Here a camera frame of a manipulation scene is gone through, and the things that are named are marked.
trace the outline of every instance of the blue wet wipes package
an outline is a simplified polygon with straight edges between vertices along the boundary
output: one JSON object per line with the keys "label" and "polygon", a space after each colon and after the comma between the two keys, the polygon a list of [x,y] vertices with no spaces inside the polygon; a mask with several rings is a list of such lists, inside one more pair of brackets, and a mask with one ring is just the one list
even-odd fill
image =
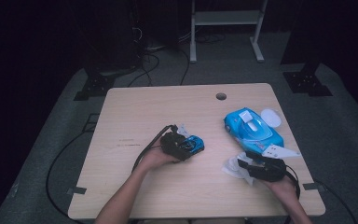
{"label": "blue wet wipes package", "polygon": [[226,115],[226,130],[243,150],[262,154],[270,145],[283,147],[283,138],[250,108]]}

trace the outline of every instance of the gray carpet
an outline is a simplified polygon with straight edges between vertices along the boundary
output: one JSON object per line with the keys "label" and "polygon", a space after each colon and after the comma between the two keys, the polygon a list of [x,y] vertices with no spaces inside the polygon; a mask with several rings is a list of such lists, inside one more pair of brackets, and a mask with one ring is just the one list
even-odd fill
{"label": "gray carpet", "polygon": [[[260,48],[266,61],[258,63],[249,43],[250,34],[227,35],[212,45],[197,45],[198,61],[191,64],[183,85],[229,83],[269,83],[275,91],[295,139],[312,176],[338,194],[358,220],[358,104],[346,91],[339,76],[320,65],[316,76],[333,96],[309,97],[292,93],[282,72],[298,71],[302,65],[280,65],[288,33],[261,34]],[[189,45],[181,46],[189,52]],[[177,86],[185,73],[187,61],[182,51],[166,49],[154,53],[159,65],[149,73],[153,86]],[[156,64],[145,56],[145,69]],[[119,77],[115,87],[127,87],[143,71]],[[83,70],[74,74],[23,164],[12,191],[0,208],[0,223],[74,223],[60,214],[46,194],[48,169],[57,159],[49,179],[51,198],[67,212],[71,189],[76,185],[92,133],[81,134],[89,114],[100,113],[103,97],[73,101],[87,76]],[[132,86],[149,86],[147,76]],[[329,191],[321,192],[326,213],[312,217],[315,223],[352,223],[342,203]],[[254,217],[257,223],[283,223],[284,217]]]}

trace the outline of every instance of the table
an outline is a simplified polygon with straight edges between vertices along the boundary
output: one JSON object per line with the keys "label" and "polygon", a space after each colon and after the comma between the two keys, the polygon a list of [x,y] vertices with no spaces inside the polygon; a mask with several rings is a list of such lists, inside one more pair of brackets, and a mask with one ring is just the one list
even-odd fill
{"label": "table", "polygon": [[[216,94],[223,93],[226,100]],[[242,152],[229,136],[223,118],[250,107],[259,113],[269,107],[281,114],[277,132],[285,147],[299,151],[278,100],[269,84],[226,84],[143,88],[114,88],[107,93],[89,152],[74,194],[69,217],[95,218],[124,183],[139,153],[162,128],[185,124],[203,139],[205,150],[190,160],[167,164],[146,177],[131,212],[133,218],[265,217],[284,216],[281,204],[260,182],[224,173],[224,162]],[[302,157],[285,159],[301,185],[300,202],[307,214],[324,213],[319,192],[304,190],[312,183]]]}
{"label": "table", "polygon": [[199,25],[255,25],[255,35],[250,37],[255,57],[259,63],[264,62],[263,54],[258,46],[261,25],[268,0],[263,0],[260,10],[236,10],[236,11],[197,11],[195,1],[191,8],[191,41],[190,61],[197,61],[196,26]]}

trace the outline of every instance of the dark background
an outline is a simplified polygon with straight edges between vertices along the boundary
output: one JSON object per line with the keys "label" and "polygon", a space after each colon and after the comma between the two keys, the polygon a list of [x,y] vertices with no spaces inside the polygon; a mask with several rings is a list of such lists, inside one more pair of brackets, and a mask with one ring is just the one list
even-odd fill
{"label": "dark background", "polygon": [[[145,26],[151,20],[147,11],[143,11],[148,5],[135,4],[139,7],[129,14],[131,20],[126,18],[126,13],[118,16],[119,11],[126,12],[120,10],[124,5],[110,6],[117,15],[112,20],[118,22],[111,26],[114,30],[100,32],[103,28],[98,15],[101,14],[91,10],[90,2],[76,2],[80,5],[69,2],[72,7],[68,7],[66,1],[0,1],[0,204],[72,75],[89,62],[131,66],[133,46],[124,45],[126,49],[120,46],[132,43],[131,25]],[[178,6],[178,2],[181,1],[155,4]],[[188,2],[181,4],[185,5],[178,8],[188,8]],[[233,1],[217,8],[235,7],[235,4],[244,3]],[[178,22],[179,28],[186,28],[187,11],[179,9],[173,15],[176,18],[172,20]],[[303,63],[317,55],[340,75],[358,102],[358,1],[269,1],[262,31],[289,30],[292,35],[282,63]],[[151,28],[145,29],[146,35],[147,31],[156,35]],[[106,36],[101,34],[108,33],[117,39],[105,42]],[[107,46],[111,51],[102,50]]]}

